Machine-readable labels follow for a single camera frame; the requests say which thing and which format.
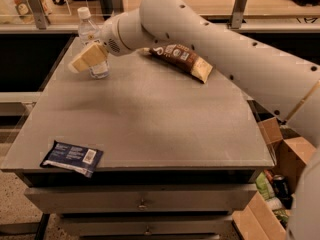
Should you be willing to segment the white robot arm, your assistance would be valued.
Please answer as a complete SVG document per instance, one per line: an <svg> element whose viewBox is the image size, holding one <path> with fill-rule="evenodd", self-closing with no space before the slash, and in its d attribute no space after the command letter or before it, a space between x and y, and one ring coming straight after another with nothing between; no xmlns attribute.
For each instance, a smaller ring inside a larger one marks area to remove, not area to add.
<svg viewBox="0 0 320 240"><path fill-rule="evenodd" d="M217 67L236 86L308 140L316 151L298 181L286 240L320 235L320 66L210 23L183 0L142 0L104 22L99 44L69 64L78 73L112 54L183 44Z"/></svg>

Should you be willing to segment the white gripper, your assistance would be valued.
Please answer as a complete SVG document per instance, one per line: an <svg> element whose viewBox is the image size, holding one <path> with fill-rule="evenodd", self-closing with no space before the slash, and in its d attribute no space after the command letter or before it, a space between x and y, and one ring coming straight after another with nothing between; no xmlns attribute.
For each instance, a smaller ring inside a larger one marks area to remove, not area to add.
<svg viewBox="0 0 320 240"><path fill-rule="evenodd" d="M79 73L106 61L108 54L123 56L132 53L121 40L119 34L120 16L107 19L100 30L100 43L93 42L88 44L73 60L68 64L73 73Z"/></svg>

